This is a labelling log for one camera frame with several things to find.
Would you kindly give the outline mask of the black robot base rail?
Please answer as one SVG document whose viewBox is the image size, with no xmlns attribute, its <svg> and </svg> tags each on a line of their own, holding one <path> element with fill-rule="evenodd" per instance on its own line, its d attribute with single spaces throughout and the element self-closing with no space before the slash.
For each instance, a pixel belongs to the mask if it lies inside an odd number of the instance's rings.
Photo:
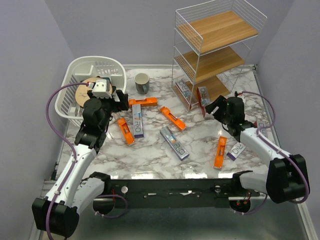
<svg viewBox="0 0 320 240">
<path fill-rule="evenodd" d="M 89 177 L 103 182 L 99 209 L 228 208 L 230 202 L 259 196 L 254 190 L 236 188 L 231 178 L 112 179 L 101 172 Z"/>
</svg>

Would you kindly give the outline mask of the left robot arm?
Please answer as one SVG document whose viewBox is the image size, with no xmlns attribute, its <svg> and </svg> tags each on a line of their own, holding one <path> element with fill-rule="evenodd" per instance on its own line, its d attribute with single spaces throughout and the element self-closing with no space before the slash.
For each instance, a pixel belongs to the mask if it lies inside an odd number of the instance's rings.
<svg viewBox="0 0 320 240">
<path fill-rule="evenodd" d="M 99 90 L 93 82 L 87 87 L 89 100 L 84 103 L 75 141 L 65 140 L 71 148 L 67 165 L 45 197 L 36 198 L 31 207 L 37 229 L 50 240 L 53 235 L 67 239 L 75 232 L 80 219 L 80 205 L 74 203 L 77 188 L 106 139 L 112 114 L 129 109 L 129 96 L 122 90 L 114 86 Z"/>
</svg>

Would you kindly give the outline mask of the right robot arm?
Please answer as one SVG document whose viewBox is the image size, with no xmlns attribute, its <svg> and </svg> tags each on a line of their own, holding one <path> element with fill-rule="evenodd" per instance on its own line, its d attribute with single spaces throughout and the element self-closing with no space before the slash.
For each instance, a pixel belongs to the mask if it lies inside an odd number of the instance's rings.
<svg viewBox="0 0 320 240">
<path fill-rule="evenodd" d="M 233 174 L 230 191 L 234 195 L 255 190 L 268 195 L 276 204 L 300 204 L 308 199 L 310 184 L 304 157 L 281 149 L 261 133 L 262 127 L 246 120 L 245 104 L 239 93 L 228 98 L 220 95 L 205 106 L 205 111 L 226 125 L 227 132 L 254 151 L 268 167 L 266 173 L 243 171 Z"/>
</svg>

